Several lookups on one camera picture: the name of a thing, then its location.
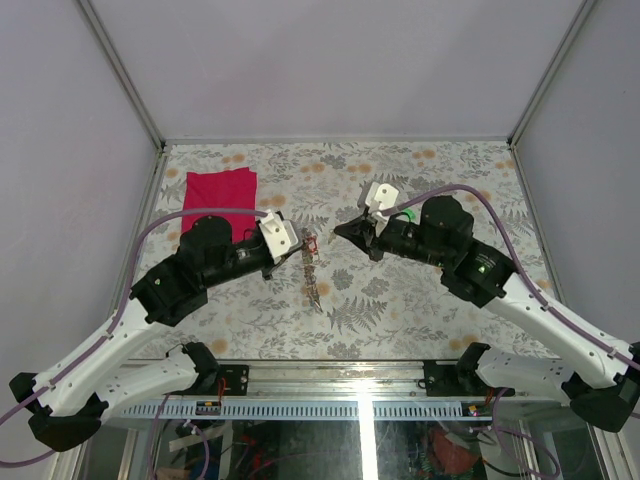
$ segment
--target green tape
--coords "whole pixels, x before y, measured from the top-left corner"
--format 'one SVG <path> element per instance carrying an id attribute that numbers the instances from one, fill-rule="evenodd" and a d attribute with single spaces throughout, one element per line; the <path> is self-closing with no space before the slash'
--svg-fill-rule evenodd
<path id="1" fill-rule="evenodd" d="M 413 213 L 413 210 L 405 208 L 402 212 L 407 214 L 407 216 L 409 217 L 409 221 L 413 222 L 416 219 L 416 214 Z"/>

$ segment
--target patterned table surface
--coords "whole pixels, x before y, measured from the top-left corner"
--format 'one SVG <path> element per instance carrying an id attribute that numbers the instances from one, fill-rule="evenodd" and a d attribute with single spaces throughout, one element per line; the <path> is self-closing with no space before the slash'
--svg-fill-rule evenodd
<path id="1" fill-rule="evenodd" d="M 153 218 L 182 208 L 187 172 L 247 166 L 258 174 L 259 208 L 280 209 L 317 233 L 315 274 L 324 312 L 309 306 L 302 260 L 295 255 L 270 282 L 254 274 L 211 289 L 205 307 L 148 344 L 138 358 L 160 357 L 181 341 L 202 341 L 220 358 L 244 359 L 455 358 L 477 340 L 518 354 L 549 355 L 515 325 L 447 293 L 438 269 L 393 256 L 373 263 L 345 240 L 328 243 L 336 224 L 360 214 L 356 201 L 367 181 L 394 185 L 399 201 L 448 183 L 466 183 L 492 202 L 527 271 L 550 292 L 505 143 L 173 146 Z M 480 202 L 464 192 L 456 198 L 475 216 L 475 236 L 506 251 Z M 141 271 L 175 251 L 179 232 L 180 221 L 174 220 L 149 236 Z"/>

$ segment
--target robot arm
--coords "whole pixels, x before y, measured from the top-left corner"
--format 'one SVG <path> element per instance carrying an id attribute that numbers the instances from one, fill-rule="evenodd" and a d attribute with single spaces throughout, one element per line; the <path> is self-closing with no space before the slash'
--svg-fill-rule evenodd
<path id="1" fill-rule="evenodd" d="M 402 213 L 382 213 L 394 206 L 397 195 L 388 184 L 365 188 L 359 202 L 363 215 L 337 226 L 335 234 L 373 261 L 388 252 L 441 267 L 441 282 L 450 293 L 514 322 L 561 359 L 520 357 L 476 343 L 458 362 L 458 375 L 467 382 L 510 386 L 569 403 L 590 424 L 619 431 L 640 398 L 640 372 L 559 322 L 549 308 L 555 307 L 629 360 L 640 360 L 640 344 L 606 334 L 538 291 L 549 303 L 543 307 L 509 257 L 473 238 L 473 217 L 453 197 L 427 200 L 420 223 L 414 224 L 401 219 Z"/>
<path id="2" fill-rule="evenodd" d="M 35 437 L 53 450 L 65 451 L 91 437 L 115 412 L 144 398 L 187 389 L 205 393 L 215 385 L 218 364 L 201 343 L 184 345 L 163 361 L 120 378 L 115 372 L 132 353 L 205 305 L 208 288 L 256 271 L 270 279 L 302 246 L 291 222 L 272 212 L 250 233 L 233 244 L 231 225 L 225 219 L 198 219 L 180 237 L 178 251 L 132 287 L 115 330 L 109 333 L 111 318 L 59 363 L 38 374 L 14 377 L 10 388 L 19 402 L 42 387 L 49 388 L 27 405 L 33 413 L 29 426 Z M 101 338 L 105 340 L 93 354 L 64 380 L 52 382 Z"/>

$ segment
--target red towel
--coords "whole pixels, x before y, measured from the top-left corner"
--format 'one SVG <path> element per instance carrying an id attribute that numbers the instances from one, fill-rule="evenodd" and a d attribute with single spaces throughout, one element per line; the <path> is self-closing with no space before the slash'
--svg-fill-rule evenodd
<path id="1" fill-rule="evenodd" d="M 258 176 L 249 168 L 239 168 L 220 173 L 187 172 L 187 193 L 184 209 L 204 207 L 256 208 Z M 182 233 L 203 215 L 182 217 Z M 244 239 L 246 230 L 256 226 L 255 217 L 249 215 L 219 215 L 231 223 L 233 242 Z"/>

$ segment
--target gray wall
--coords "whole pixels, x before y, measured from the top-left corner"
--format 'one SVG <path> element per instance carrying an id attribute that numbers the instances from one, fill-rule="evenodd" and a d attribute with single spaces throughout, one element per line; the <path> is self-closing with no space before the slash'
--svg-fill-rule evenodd
<path id="1" fill-rule="evenodd" d="M 16 373 L 51 365 L 105 319 L 154 152 L 72 1 L 4 2 L 0 45 L 4 412 Z M 1 459 L 45 451 L 27 418 L 0 428 Z"/>
<path id="2" fill-rule="evenodd" d="M 518 151 L 571 307 L 640 341 L 640 2 L 595 11 Z M 640 458 L 640 421 L 625 427 Z"/>
<path id="3" fill-rule="evenodd" d="M 166 137 L 506 138 L 581 0 L 94 0 Z"/>

